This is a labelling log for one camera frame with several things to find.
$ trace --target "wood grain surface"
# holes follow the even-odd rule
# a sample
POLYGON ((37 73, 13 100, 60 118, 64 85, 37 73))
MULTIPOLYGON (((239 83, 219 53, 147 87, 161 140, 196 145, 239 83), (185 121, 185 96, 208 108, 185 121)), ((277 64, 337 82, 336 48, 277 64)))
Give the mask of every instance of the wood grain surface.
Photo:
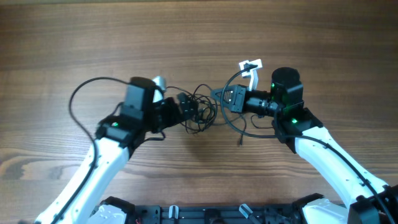
MULTIPOLYGON (((398 184, 397 6, 299 0, 0 7, 0 223, 33 220, 82 162, 90 143, 67 113, 81 82, 162 75, 189 91, 201 83, 220 88, 238 62, 257 58, 264 64, 258 89, 269 89, 275 69, 298 69, 306 106, 359 163, 398 184)), ((102 81, 84 87, 76 115, 93 132, 125 89, 102 81)), ((272 133, 251 125, 248 131, 272 133)), ((244 138, 238 147, 239 134, 227 126, 165 133, 164 142, 146 142, 134 153, 103 198, 259 205, 318 192, 339 201, 276 139, 244 138)))
POLYGON ((202 1, 202 0, 0 0, 0 5, 26 5, 26 4, 76 4, 76 3, 104 3, 104 2, 170 2, 170 1, 202 1))

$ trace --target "wire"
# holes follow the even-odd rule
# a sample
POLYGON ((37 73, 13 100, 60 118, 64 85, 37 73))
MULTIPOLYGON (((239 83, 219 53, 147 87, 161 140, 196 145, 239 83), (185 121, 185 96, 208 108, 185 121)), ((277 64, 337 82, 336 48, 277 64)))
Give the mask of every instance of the wire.
POLYGON ((329 145, 328 143, 325 143, 319 139, 310 137, 310 136, 296 136, 296 135, 279 135, 279 128, 278 128, 278 120, 277 120, 277 115, 280 112, 280 106, 277 107, 276 112, 274 113, 274 122, 275 122, 275 133, 277 133, 277 135, 279 137, 288 139, 288 138, 302 138, 302 139, 307 139, 307 140, 311 140, 314 142, 317 142, 319 144, 321 144, 322 146, 325 146, 325 149, 330 149, 330 151, 334 152, 338 157, 340 157, 340 159, 342 159, 353 171, 354 173, 359 177, 359 179, 362 180, 362 182, 364 183, 364 185, 366 185, 368 187, 368 189, 372 192, 372 194, 374 195, 374 198, 377 200, 378 204, 380 205, 380 207, 382 208, 382 212, 384 212, 387 216, 387 218, 389 219, 391 224, 395 224, 394 218, 392 217, 390 211, 388 210, 386 204, 384 204, 384 202, 381 200, 381 198, 378 196, 376 190, 372 187, 370 181, 368 179, 366 179, 359 170, 357 170, 357 168, 355 168, 354 165, 352 165, 352 163, 350 163, 350 161, 345 158, 345 156, 343 156, 339 151, 337 151, 335 148, 333 148, 331 145, 329 145))
POLYGON ((270 129, 270 128, 274 128, 274 127, 259 127, 259 126, 255 125, 254 122, 253 122, 253 117, 254 117, 254 116, 257 116, 258 118, 262 118, 262 117, 260 117, 258 114, 254 114, 254 115, 252 115, 252 116, 250 117, 251 124, 252 124, 255 128, 258 128, 258 129, 270 129))
POLYGON ((109 114, 108 116, 113 116, 113 115, 118 111, 118 109, 119 109, 122 105, 123 105, 123 102, 118 103, 118 105, 116 105, 116 107, 115 107, 115 109, 112 111, 112 113, 109 114))
POLYGON ((80 185, 77 187, 77 189, 75 190, 75 192, 72 194, 72 196, 70 197, 70 199, 66 202, 66 204, 61 208, 61 210, 55 214, 54 219, 52 221, 51 224, 57 223, 59 220, 63 219, 63 214, 65 213, 65 211, 68 209, 69 205, 73 202, 73 200, 76 198, 76 196, 79 194, 79 192, 81 191, 81 189, 83 188, 83 186, 86 184, 87 180, 90 178, 91 173, 94 171, 94 169, 97 166, 97 156, 98 156, 98 146, 95 143, 95 140, 93 139, 93 137, 91 136, 90 132, 79 122, 79 120, 77 120, 76 116, 73 114, 72 111, 72 102, 73 102, 73 98, 75 97, 77 91, 85 86, 87 83, 93 82, 93 81, 97 81, 97 80, 112 80, 112 81, 116 81, 119 83, 123 83, 128 85, 128 82, 125 82, 123 80, 117 79, 117 78, 111 78, 111 77, 97 77, 97 78, 92 78, 89 79, 85 82, 83 82, 82 84, 80 84, 78 87, 76 87, 76 89, 73 91, 72 95, 69 98, 69 104, 68 104, 68 112, 70 117, 72 118, 72 120, 83 130, 84 133, 86 133, 86 135, 89 137, 90 141, 93 143, 93 148, 94 148, 94 156, 93 156, 93 162, 90 164, 90 169, 88 170, 85 178, 82 180, 82 182, 80 183, 80 185))
MULTIPOLYGON (((239 114, 239 117, 242 118, 242 120, 244 121, 243 131, 245 131, 248 126, 246 119, 244 118, 244 116, 242 114, 239 114)), ((243 134, 241 134, 241 137, 239 138, 239 146, 242 146, 242 145, 243 145, 243 134)))
MULTIPOLYGON (((224 86, 224 88, 223 88, 223 91, 221 92, 220 99, 224 99, 225 91, 226 91, 226 89, 228 88, 228 85, 229 85, 236 77, 238 77, 240 74, 242 74, 242 73, 244 73, 244 72, 247 72, 247 71, 249 71, 250 69, 253 69, 253 68, 256 68, 256 67, 257 67, 257 65, 250 65, 248 68, 245 68, 244 70, 241 70, 241 71, 239 71, 238 73, 236 73, 235 75, 233 75, 233 76, 226 82, 226 84, 225 84, 225 86, 224 86)), ((237 128, 236 126, 234 126, 234 125, 232 124, 232 122, 226 117, 225 109, 224 109, 224 100, 221 100, 221 101, 220 101, 220 105, 221 105, 221 113, 223 114, 223 117, 224 117, 226 123, 227 123, 232 129, 234 129, 235 131, 237 131, 237 132, 239 132, 239 133, 241 133, 241 134, 243 134, 243 135, 245 135, 245 136, 254 137, 254 138, 276 138, 275 135, 250 134, 250 133, 247 133, 247 132, 245 132, 245 131, 242 131, 242 130, 238 129, 238 128, 237 128)))
POLYGON ((142 143, 144 143, 146 141, 163 141, 164 139, 166 139, 166 135, 164 134, 164 132, 161 131, 160 133, 162 134, 163 138, 147 138, 142 143))
POLYGON ((167 87, 167 88, 174 88, 174 89, 185 92, 188 95, 190 100, 196 101, 199 105, 204 106, 204 107, 198 109, 198 115, 191 119, 191 121, 193 121, 198 126, 197 128, 190 127, 188 125, 187 121, 185 121, 184 123, 181 123, 181 125, 185 127, 185 130, 188 134, 196 134, 196 133, 203 132, 204 130, 208 129, 211 125, 213 125, 213 123, 215 122, 215 119, 217 117, 218 105, 217 105, 216 100, 210 99, 209 96, 205 96, 205 95, 197 93, 198 89, 201 86, 207 87, 210 91, 213 90, 207 84, 198 85, 193 93, 190 93, 189 91, 184 90, 179 87, 176 87, 176 86, 168 86, 167 87))

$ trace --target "white bracket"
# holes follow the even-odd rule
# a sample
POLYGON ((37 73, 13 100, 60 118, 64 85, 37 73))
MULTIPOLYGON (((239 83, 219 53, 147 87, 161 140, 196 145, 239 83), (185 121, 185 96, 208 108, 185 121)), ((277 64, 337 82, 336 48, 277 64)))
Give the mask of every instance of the white bracket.
POLYGON ((257 69, 262 68, 262 63, 261 63, 261 59, 257 59, 257 60, 251 61, 251 62, 249 60, 245 60, 245 61, 239 63, 239 67, 241 68, 241 70, 245 69, 244 65, 246 65, 246 64, 257 65, 256 68, 250 69, 250 71, 242 73, 243 78, 250 77, 250 84, 249 84, 248 90, 252 91, 257 88, 257 84, 259 82, 259 77, 257 76, 257 69))
POLYGON ((127 214, 113 205, 101 205, 98 211, 92 215, 87 224, 124 224, 127 214))
POLYGON ((329 202, 326 198, 316 199, 303 207, 308 224, 346 224, 348 209, 329 202))
POLYGON ((172 205, 169 208, 169 218, 178 219, 179 208, 176 205, 172 205))
MULTIPOLYGON (((154 81, 154 83, 157 86, 159 86, 160 89, 163 90, 163 92, 166 92, 166 79, 165 78, 163 78, 161 76, 157 76, 152 81, 154 81)), ((155 90, 153 103, 158 102, 160 100, 163 100, 163 95, 159 90, 155 90)))

